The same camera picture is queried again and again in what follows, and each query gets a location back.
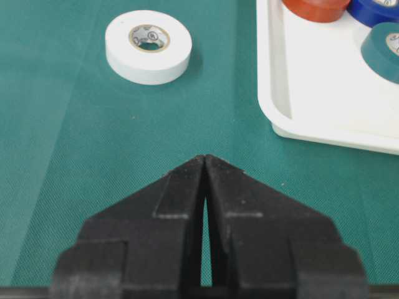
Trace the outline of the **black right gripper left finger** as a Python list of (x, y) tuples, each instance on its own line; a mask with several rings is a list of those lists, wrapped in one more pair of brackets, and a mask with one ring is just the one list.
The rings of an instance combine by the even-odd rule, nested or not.
[(181, 298), (201, 281), (204, 156), (88, 218), (52, 298)]

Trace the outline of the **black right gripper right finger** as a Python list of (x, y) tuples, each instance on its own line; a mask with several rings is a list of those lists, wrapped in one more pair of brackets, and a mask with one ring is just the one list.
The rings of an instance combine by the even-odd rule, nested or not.
[(328, 216), (205, 157), (213, 282), (233, 298), (367, 298), (358, 253)]

